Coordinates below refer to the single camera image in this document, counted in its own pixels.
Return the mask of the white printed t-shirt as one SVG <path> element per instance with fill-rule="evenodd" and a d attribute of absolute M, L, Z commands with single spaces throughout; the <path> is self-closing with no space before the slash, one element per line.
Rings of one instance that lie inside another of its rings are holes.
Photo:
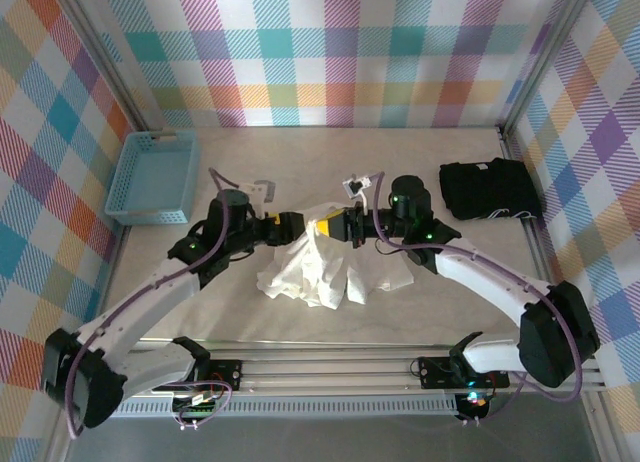
<path fill-rule="evenodd" d="M 369 243 L 355 249 L 320 234 L 315 223 L 338 207 L 324 203 L 303 211 L 305 231 L 294 243 L 275 249 L 273 261 L 257 274 L 258 289 L 272 299 L 286 296 L 336 310 L 345 299 L 364 305 L 373 291 L 414 283 L 400 254 L 383 255 Z"/>

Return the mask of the folded black t-shirt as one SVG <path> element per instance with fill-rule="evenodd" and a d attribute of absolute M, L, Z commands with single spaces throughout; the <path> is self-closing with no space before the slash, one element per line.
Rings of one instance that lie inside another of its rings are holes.
<path fill-rule="evenodd" d="M 517 160 L 444 164 L 439 183 L 446 208 L 458 220 L 543 215 L 531 176 Z"/>

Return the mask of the blue plastic basket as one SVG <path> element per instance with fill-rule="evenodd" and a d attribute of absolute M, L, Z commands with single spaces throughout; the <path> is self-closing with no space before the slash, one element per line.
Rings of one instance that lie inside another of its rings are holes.
<path fill-rule="evenodd" d="M 123 226 L 185 224 L 200 162 L 193 131 L 132 132 L 125 140 L 105 214 Z"/>

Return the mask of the aluminium side rail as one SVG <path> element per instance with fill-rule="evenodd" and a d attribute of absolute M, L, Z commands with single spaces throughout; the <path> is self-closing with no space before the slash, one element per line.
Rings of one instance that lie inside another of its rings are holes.
<path fill-rule="evenodd" d="M 500 141 L 501 151 L 503 156 L 509 160 L 516 160 L 516 154 L 514 152 L 513 145 L 505 135 L 504 129 L 498 125 L 496 127 L 497 134 Z M 546 253 L 542 244 L 542 240 L 539 233 L 539 227 L 536 224 L 537 220 L 533 218 L 521 219 L 521 225 L 523 227 L 525 237 L 531 252 L 534 267 L 536 273 L 540 279 L 544 278 L 549 281 L 553 279 Z"/>

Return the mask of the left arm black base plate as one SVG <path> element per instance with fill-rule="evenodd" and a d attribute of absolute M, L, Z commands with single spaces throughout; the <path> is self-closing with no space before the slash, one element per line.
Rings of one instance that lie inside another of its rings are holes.
<path fill-rule="evenodd" d="M 226 382 L 233 390 L 240 388 L 242 361 L 237 359 L 210 359 L 196 362 L 183 376 L 152 388 L 153 392 L 168 391 L 221 391 L 218 382 Z"/>

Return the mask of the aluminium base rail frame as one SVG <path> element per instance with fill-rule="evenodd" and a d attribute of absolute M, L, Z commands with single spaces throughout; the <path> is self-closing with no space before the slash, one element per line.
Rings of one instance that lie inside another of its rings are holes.
<path fill-rule="evenodd" d="M 173 339 L 137 342 L 133 351 L 157 350 Z M 241 343 L 197 342 L 209 351 L 211 359 L 242 361 L 238 396 L 382 396 L 420 391 L 428 393 L 466 393 L 493 389 L 422 389 L 420 380 L 409 372 L 417 357 L 447 357 L 446 346 L 415 344 L 337 344 L 337 343 Z M 518 378 L 507 373 L 510 391 Z"/>

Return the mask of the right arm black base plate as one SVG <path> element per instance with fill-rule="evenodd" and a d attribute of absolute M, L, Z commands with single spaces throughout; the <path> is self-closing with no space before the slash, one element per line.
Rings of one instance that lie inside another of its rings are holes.
<path fill-rule="evenodd" d="M 412 376 L 420 380 L 422 389 L 505 389 L 510 387 L 506 372 L 489 372 L 460 378 L 447 357 L 417 357 L 409 366 Z"/>

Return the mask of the right aluminium frame post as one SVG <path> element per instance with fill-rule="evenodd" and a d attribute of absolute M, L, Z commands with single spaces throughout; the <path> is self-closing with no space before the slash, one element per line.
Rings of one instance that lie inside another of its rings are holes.
<path fill-rule="evenodd" d="M 547 71 L 552 66 L 558 52 L 567 40 L 571 29 L 588 1 L 589 0 L 565 0 L 564 4 L 559 8 L 558 16 L 555 18 L 554 23 L 550 26 L 547 35 L 540 44 L 541 50 L 535 63 L 522 82 L 520 89 L 516 92 L 513 103 L 504 121 L 498 125 L 505 139 L 515 133 L 517 124 L 524 116 Z"/>

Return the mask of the aluminium frame post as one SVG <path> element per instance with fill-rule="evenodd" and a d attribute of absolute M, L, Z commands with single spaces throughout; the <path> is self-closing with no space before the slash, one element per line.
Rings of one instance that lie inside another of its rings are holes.
<path fill-rule="evenodd" d="M 547 35 L 540 44 L 541 50 L 535 63 L 522 82 L 520 89 L 516 92 L 513 103 L 504 121 L 498 125 L 505 139 L 515 133 L 517 124 L 524 116 L 547 71 L 552 66 L 558 52 L 567 40 L 571 29 L 588 1 L 589 0 L 565 0 L 564 4 L 559 8 L 558 16 L 555 18 L 554 23 L 550 26 Z"/>
<path fill-rule="evenodd" d="M 166 125 L 109 0 L 58 0 L 136 130 Z"/>

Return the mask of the left aluminium frame post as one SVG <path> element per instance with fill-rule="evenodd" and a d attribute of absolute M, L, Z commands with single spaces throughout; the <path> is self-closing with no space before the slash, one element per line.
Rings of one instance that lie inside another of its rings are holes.
<path fill-rule="evenodd" d="M 109 0 L 58 0 L 136 130 L 166 125 Z"/>

